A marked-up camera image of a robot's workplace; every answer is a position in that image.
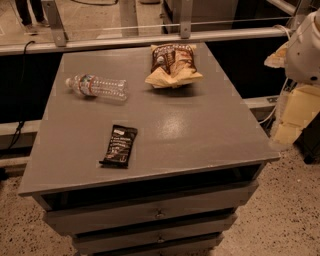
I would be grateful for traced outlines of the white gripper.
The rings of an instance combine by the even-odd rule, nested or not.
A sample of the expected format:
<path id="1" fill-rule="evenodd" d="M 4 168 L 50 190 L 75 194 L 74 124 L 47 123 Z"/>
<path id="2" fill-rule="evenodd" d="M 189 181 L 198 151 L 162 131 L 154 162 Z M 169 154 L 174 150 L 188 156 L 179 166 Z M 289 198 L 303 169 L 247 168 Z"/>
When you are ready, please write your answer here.
<path id="1" fill-rule="evenodd" d="M 271 141 L 276 147 L 286 147 L 320 112 L 320 9 L 310 13 L 289 42 L 269 55 L 264 65 L 285 67 L 289 79 L 304 83 L 279 99 Z"/>

